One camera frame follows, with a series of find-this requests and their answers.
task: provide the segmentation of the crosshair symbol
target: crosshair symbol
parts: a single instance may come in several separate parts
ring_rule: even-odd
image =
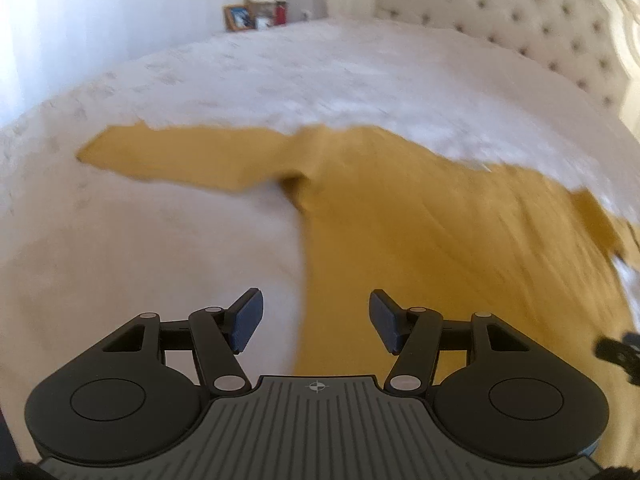
[[[328,388],[328,386],[324,383],[321,383],[320,381],[314,381],[309,386],[307,386],[307,388],[314,391],[315,393],[318,393],[324,390],[325,388]]]

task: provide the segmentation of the gray ridged plate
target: gray ridged plate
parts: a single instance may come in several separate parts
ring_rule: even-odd
[[[391,397],[372,378],[266,377],[219,399],[194,433],[134,465],[93,468],[46,459],[60,480],[586,480],[587,457],[522,468],[478,458],[450,441],[419,400]]]

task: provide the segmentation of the headboard frame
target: headboard frame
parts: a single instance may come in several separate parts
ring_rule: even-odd
[[[640,136],[640,26],[623,0],[327,0],[331,16],[456,28],[564,75]]]

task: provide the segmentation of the photograph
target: photograph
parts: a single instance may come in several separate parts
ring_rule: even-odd
[[[228,30],[238,31],[254,28],[254,19],[246,6],[226,6],[225,18]]]

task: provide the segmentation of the mustard yellow garment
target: mustard yellow garment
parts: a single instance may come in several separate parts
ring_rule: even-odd
[[[640,254],[634,228],[587,191],[513,166],[475,171],[373,126],[287,137],[137,124],[109,128],[78,157],[230,191],[280,180],[302,214],[306,251],[297,374],[386,376],[393,358],[367,315],[374,288],[446,319],[491,311],[599,384],[610,423],[596,459],[640,466],[640,388],[591,354],[599,334],[633,329],[610,256],[637,265]],[[453,366],[445,354],[438,372]]]

